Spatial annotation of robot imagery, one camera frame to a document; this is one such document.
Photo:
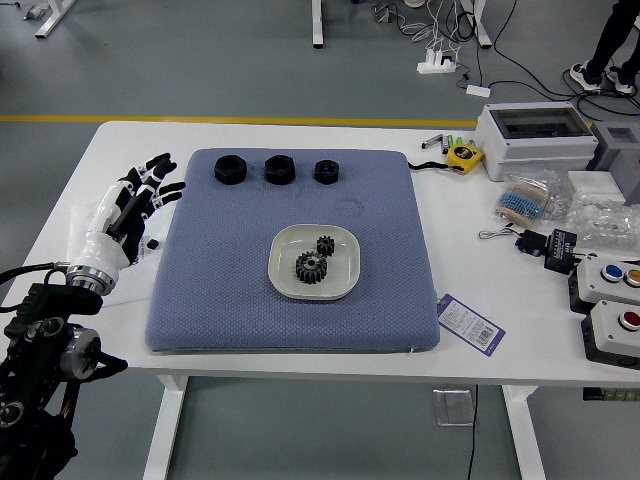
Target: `blue button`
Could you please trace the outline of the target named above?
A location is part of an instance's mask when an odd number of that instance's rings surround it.
[[[602,269],[602,278],[604,278],[607,282],[617,283],[624,277],[624,273],[622,273],[622,269],[616,265],[607,265]]]

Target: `hexagonal nut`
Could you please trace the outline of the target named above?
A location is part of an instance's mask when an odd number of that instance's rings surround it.
[[[218,159],[214,170],[220,183],[236,185],[247,176],[247,162],[237,155],[225,155]]]
[[[320,160],[316,163],[313,177],[323,185],[331,185],[338,181],[340,165],[333,160]]]
[[[296,178],[296,167],[293,158],[286,155],[274,155],[264,162],[264,176],[269,183],[286,185]]]

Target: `white plastic box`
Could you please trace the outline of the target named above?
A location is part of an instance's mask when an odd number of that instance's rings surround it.
[[[474,142],[494,182],[503,180],[506,165],[584,170],[598,146],[569,102],[485,105]]]

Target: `purple label card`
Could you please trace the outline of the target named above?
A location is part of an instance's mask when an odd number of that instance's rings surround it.
[[[490,357],[505,331],[448,293],[438,300],[440,325]]]

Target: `yellow tape measure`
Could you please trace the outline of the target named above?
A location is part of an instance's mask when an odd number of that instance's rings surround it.
[[[451,167],[458,167],[462,174],[467,174],[484,158],[484,153],[475,147],[467,144],[457,144],[449,148],[447,153],[447,164]]]

